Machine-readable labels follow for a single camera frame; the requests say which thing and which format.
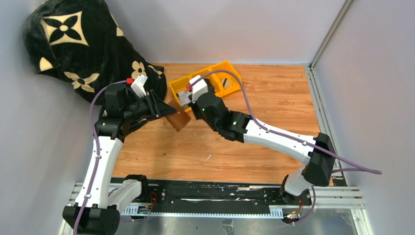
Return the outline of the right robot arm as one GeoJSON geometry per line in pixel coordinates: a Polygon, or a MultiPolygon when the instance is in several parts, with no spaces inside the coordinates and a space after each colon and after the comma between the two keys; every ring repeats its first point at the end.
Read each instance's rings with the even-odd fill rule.
{"type": "Polygon", "coordinates": [[[267,125],[251,115],[229,110],[220,97],[204,93],[190,103],[197,119],[229,141],[252,143],[276,150],[299,161],[302,166],[287,175],[280,188],[280,196],[289,202],[311,186],[330,184],[335,163],[330,137],[318,133],[316,137],[292,133],[267,125]]]}

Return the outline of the brown leather card holder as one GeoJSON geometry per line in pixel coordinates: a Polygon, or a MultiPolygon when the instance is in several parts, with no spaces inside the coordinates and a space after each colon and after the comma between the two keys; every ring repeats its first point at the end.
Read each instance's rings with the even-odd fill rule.
{"type": "Polygon", "coordinates": [[[177,132],[180,132],[191,121],[191,117],[175,99],[171,100],[168,105],[173,107],[176,112],[167,115],[165,118],[177,132]]]}

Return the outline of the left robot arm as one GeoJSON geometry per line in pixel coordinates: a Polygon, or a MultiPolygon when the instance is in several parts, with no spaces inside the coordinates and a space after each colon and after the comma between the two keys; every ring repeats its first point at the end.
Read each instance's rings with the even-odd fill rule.
{"type": "Polygon", "coordinates": [[[133,200],[154,202],[144,175],[130,174],[121,186],[110,191],[113,169],[126,136],[137,125],[176,113],[153,90],[145,91],[126,81],[104,87],[98,96],[105,99],[102,109],[106,115],[91,121],[94,137],[91,162],[74,204],[63,210],[63,219],[75,235],[113,235],[121,213],[133,200]]]}

